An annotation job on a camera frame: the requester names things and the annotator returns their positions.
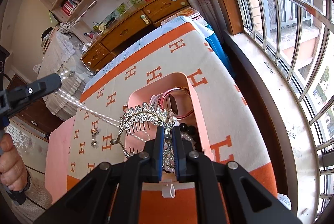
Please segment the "blue cloth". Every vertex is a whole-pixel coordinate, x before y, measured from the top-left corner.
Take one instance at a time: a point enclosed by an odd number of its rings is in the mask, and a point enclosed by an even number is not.
[[[213,31],[212,27],[210,26],[210,24],[207,25],[207,27]],[[235,77],[235,72],[231,66],[231,63],[228,59],[228,56],[225,54],[225,52],[223,51],[223,48],[216,36],[216,34],[212,34],[209,37],[206,38],[206,41],[209,43],[210,47],[213,49],[213,51],[215,52],[215,54],[218,56],[218,58],[222,61],[222,63],[224,64],[225,68],[228,70],[228,73],[230,73],[230,75],[232,76],[232,78]]]

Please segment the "black bead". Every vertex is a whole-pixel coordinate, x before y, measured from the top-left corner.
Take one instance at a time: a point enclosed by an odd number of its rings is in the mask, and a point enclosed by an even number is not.
[[[197,129],[195,126],[188,126],[187,132],[190,136],[194,136],[197,134]]]
[[[196,149],[196,151],[198,151],[198,152],[201,152],[201,151],[202,151],[201,142],[196,142],[196,143],[195,143],[195,149]]]
[[[180,124],[180,131],[181,132],[187,132],[188,125],[185,123]]]

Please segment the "human hand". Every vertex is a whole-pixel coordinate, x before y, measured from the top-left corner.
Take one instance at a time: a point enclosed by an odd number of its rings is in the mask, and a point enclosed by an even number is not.
[[[5,133],[1,140],[1,148],[4,153],[0,157],[0,179],[9,190],[21,191],[28,183],[27,169],[13,145],[12,137]]]

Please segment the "watch face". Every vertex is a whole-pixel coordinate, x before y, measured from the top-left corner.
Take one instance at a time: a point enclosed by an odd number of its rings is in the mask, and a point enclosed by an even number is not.
[[[167,109],[168,111],[174,113],[175,115],[179,115],[179,112],[177,110],[177,105],[176,105],[176,100],[172,95],[168,95],[168,97],[166,97],[166,101],[167,101]]]

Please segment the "lace tablecloth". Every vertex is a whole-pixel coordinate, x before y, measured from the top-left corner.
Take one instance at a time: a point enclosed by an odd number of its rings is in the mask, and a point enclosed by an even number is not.
[[[81,61],[82,47],[83,44],[76,36],[64,35],[57,31],[44,55],[37,78],[73,70],[76,74],[63,80],[62,89],[80,98],[86,83],[92,77]],[[50,94],[43,99],[47,108],[64,121],[76,114],[76,108],[58,94]]]

